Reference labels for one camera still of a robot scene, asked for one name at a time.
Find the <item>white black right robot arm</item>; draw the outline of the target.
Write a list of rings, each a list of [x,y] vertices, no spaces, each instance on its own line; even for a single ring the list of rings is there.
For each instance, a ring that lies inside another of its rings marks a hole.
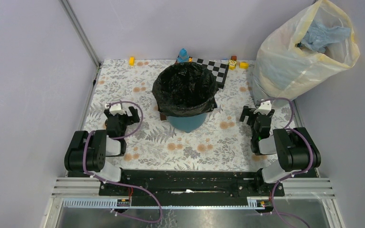
[[[287,176],[319,167],[321,156],[304,127],[271,131],[275,110],[272,108],[250,108],[244,106],[240,122],[247,118],[251,129],[250,148],[257,155],[277,155],[271,165],[257,171],[253,183],[254,191],[261,196],[272,190],[272,184]]]

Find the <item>yellow block far left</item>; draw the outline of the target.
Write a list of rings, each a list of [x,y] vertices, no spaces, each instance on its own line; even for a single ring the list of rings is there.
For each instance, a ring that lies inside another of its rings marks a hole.
[[[130,57],[129,58],[129,65],[130,66],[134,66],[135,65],[135,58],[134,57]]]

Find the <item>large translucent plastic bag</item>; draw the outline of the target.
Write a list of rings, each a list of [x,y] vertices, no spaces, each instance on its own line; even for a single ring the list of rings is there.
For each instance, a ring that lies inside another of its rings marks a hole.
[[[325,53],[298,48],[310,24],[326,27],[348,27],[346,40],[326,47]],[[328,0],[318,0],[303,9],[272,32],[261,44],[252,79],[254,102],[274,98],[275,107],[283,106],[281,98],[293,100],[330,76],[351,69],[360,56],[349,16]]]

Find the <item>floral patterned table mat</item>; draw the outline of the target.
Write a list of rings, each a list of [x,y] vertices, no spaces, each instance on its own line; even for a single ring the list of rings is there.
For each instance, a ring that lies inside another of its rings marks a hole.
[[[253,107],[250,96],[254,62],[248,69],[229,71],[225,86],[215,95],[217,108],[196,130],[186,133],[161,121],[152,87],[171,60],[105,60],[98,77],[84,130],[105,129],[105,104],[131,102],[143,110],[142,125],[127,128],[126,152],[106,160],[124,169],[257,171],[276,155],[255,155],[250,149],[251,129],[240,122],[243,106]]]

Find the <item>black trash bag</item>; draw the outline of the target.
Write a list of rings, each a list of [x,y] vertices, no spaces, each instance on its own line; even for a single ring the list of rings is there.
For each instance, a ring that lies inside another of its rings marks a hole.
[[[165,116],[192,117],[217,108],[219,91],[212,72],[197,63],[177,63],[155,79],[152,93],[158,111]]]

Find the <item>yellow owl toy block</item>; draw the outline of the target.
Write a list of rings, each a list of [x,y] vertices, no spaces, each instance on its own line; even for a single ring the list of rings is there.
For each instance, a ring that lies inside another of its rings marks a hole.
[[[234,70],[236,68],[236,65],[237,65],[236,60],[233,60],[233,59],[229,60],[229,70]]]

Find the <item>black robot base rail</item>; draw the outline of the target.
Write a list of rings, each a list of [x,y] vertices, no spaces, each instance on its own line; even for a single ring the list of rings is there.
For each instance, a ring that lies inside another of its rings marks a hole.
[[[121,186],[101,183],[100,196],[126,197],[132,206],[247,206],[248,197],[283,197],[283,185],[265,183],[247,171],[122,170]]]

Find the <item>yellow block near bag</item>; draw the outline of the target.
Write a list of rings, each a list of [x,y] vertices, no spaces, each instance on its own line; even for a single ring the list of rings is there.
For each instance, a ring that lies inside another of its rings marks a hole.
[[[248,69],[249,68],[249,63],[240,62],[239,63],[239,68],[241,68],[241,69]]]

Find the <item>black white checkerboard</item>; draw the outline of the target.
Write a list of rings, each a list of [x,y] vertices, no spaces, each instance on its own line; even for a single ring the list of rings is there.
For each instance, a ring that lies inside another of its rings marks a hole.
[[[202,65],[204,68],[210,70],[216,79],[218,88],[224,88],[229,71],[229,66],[227,64],[195,57],[191,57],[190,59],[191,62]]]

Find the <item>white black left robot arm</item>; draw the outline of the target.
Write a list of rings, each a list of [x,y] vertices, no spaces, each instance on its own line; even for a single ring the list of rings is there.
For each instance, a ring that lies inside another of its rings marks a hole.
[[[106,129],[76,131],[64,157],[64,165],[70,177],[98,177],[111,181],[110,189],[116,195],[128,191],[128,183],[121,178],[122,169],[107,161],[107,157],[121,157],[126,152],[126,130],[133,124],[140,124],[138,109],[128,107],[130,114],[121,104],[107,106]]]

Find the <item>blue crumpled plastic sheet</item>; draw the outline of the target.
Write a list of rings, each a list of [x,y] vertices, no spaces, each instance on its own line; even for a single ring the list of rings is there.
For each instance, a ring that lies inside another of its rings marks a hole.
[[[326,47],[346,40],[350,34],[351,29],[348,27],[334,26],[329,28],[322,23],[313,21],[296,47],[325,53]]]

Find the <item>blue toy figure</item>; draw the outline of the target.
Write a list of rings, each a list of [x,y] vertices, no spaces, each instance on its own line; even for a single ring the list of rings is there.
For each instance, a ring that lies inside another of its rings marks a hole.
[[[188,55],[186,49],[182,48],[176,59],[176,63],[185,63],[185,62],[191,62],[191,61],[192,61],[192,58]]]

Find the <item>dark brown rectangular tile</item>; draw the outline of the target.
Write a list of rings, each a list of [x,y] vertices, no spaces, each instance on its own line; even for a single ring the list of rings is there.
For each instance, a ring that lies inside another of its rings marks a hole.
[[[165,121],[166,119],[167,119],[166,115],[164,115],[163,113],[160,113],[160,120]]]

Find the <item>aluminium frame post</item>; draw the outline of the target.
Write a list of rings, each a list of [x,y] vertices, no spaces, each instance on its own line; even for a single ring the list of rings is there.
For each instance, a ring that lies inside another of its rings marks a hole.
[[[95,52],[91,42],[89,41],[82,25],[80,24],[76,13],[74,12],[70,2],[68,0],[59,0],[59,3],[63,7],[65,14],[67,15],[70,23],[72,24],[76,34],[78,35],[82,45],[84,46],[87,54],[89,55],[90,59],[92,60],[93,64],[97,67],[101,67],[101,61]]]

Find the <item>teal plastic trash bin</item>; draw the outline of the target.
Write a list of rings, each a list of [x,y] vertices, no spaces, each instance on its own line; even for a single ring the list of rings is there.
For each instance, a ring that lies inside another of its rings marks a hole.
[[[198,129],[205,122],[207,115],[207,113],[202,113],[190,117],[167,116],[166,119],[175,129],[190,133]]]

